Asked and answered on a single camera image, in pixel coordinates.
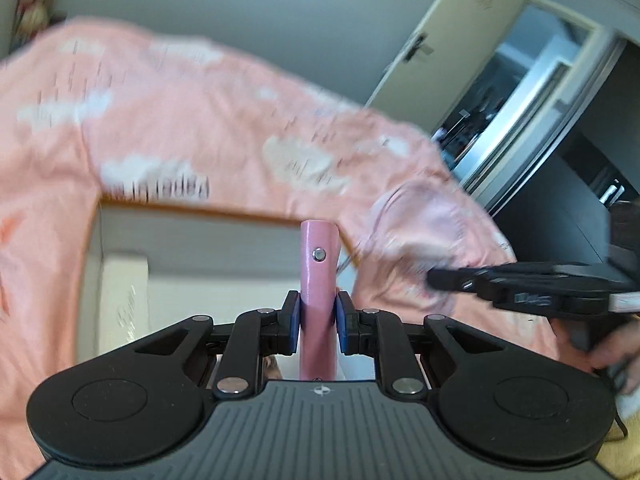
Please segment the person's right hand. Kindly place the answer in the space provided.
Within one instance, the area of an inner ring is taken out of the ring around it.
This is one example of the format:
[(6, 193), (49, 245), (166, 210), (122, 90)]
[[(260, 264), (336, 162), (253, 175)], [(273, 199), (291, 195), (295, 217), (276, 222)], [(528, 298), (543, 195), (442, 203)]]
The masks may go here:
[(561, 363), (604, 373), (623, 394), (639, 388), (639, 312), (616, 312), (604, 299), (572, 300), (550, 310)]

